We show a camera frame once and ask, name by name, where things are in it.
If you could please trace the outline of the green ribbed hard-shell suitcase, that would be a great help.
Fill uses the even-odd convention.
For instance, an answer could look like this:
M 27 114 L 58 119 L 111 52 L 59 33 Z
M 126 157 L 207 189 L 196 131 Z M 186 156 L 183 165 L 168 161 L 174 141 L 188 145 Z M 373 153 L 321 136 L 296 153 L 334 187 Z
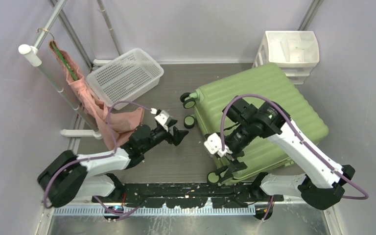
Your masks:
M 283 116 L 296 123 L 301 135 L 318 144 L 329 129 L 285 73 L 274 63 L 258 66 L 184 93 L 183 107 L 193 109 L 184 124 L 197 124 L 202 134 L 224 132 L 225 157 L 214 157 L 216 171 L 209 181 L 232 185 L 261 172 L 286 166 L 293 160 L 269 141 L 287 126 Z

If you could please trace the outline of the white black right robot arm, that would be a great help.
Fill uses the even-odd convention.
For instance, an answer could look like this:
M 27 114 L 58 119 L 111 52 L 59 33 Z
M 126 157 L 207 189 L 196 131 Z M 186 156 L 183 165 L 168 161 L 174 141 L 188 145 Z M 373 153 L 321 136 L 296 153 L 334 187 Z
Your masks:
M 255 199 L 295 196 L 316 209 L 325 210 L 344 198 L 343 186 L 352 179 L 355 169 L 336 163 L 320 151 L 277 103 L 268 100 L 257 108 L 237 96 L 223 109 L 221 121 L 225 118 L 238 124 L 228 136 L 220 134 L 222 143 L 218 154 L 232 157 L 231 168 L 243 167 L 237 157 L 255 138 L 261 138 L 282 149 L 304 171 L 294 176 L 259 173 L 251 186 Z

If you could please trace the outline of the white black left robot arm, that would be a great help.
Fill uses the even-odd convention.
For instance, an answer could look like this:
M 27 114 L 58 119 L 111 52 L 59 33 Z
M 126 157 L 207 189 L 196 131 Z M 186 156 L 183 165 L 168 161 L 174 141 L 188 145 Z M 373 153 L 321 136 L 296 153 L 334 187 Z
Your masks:
M 141 124 L 127 142 L 113 150 L 78 155 L 71 150 L 63 151 L 37 178 L 44 192 L 44 206 L 49 209 L 67 205 L 79 195 L 87 179 L 113 170 L 133 168 L 158 144 L 165 141 L 178 146 L 188 133 L 188 130 L 179 130 L 176 126 L 168 131 L 160 124 L 154 129 Z

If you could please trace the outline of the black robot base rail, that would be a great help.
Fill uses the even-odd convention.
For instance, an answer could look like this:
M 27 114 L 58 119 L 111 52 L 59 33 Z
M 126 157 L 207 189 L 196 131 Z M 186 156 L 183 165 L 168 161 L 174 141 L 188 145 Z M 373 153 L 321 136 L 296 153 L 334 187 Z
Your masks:
M 258 193 L 250 183 L 215 186 L 207 183 L 128 183 L 108 196 L 94 196 L 114 214 L 104 211 L 105 218 L 127 216 L 252 215 L 268 219 L 276 202 L 283 196 Z

